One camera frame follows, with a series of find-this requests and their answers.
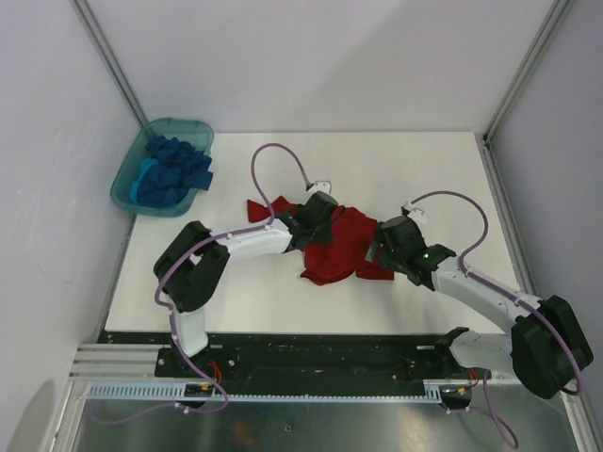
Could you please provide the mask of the red t shirt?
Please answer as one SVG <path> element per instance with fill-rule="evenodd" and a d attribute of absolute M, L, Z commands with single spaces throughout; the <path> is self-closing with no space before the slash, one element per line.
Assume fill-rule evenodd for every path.
<path fill-rule="evenodd" d="M 289 215 L 299 205 L 300 203 L 291 203 L 282 196 L 269 207 L 248 200 L 248 221 L 255 223 L 266 219 L 269 211 L 273 210 L 275 218 L 288 226 Z M 395 279 L 392 270 L 366 260 L 368 247 L 377 227 L 376 219 L 367 217 L 354 207 L 338 205 L 332 216 L 332 243 L 291 246 L 291 235 L 285 250 L 299 250 L 302 253 L 304 271 L 301 276 L 318 286 L 338 283 L 351 275 L 364 280 L 391 282 Z"/>

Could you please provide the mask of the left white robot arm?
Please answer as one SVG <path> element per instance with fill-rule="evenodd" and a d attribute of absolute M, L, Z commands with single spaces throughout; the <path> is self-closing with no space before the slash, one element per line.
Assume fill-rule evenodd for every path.
<path fill-rule="evenodd" d="M 154 265 L 155 303 L 169 310 L 171 339 L 178 348 L 174 362 L 180 370 L 195 377 L 207 368 L 204 306 L 227 266 L 330 242 L 337 207 L 333 197 L 318 191 L 306 203 L 281 213 L 269 210 L 267 220 L 242 229 L 217 232 L 200 221 L 184 227 Z"/>

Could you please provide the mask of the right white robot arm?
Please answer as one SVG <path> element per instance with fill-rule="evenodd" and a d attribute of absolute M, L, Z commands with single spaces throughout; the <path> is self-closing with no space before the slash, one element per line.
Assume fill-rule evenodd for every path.
<path fill-rule="evenodd" d="M 594 360 L 569 302 L 512 290 L 472 268 L 462 268 L 453 250 L 425 243 L 406 216 L 378 225 L 367 259 L 403 274 L 416 286 L 460 301 L 500 328 L 483 334 L 457 327 L 438 342 L 436 370 L 456 378 L 467 368 L 506 374 L 534 395 L 550 399 Z"/>

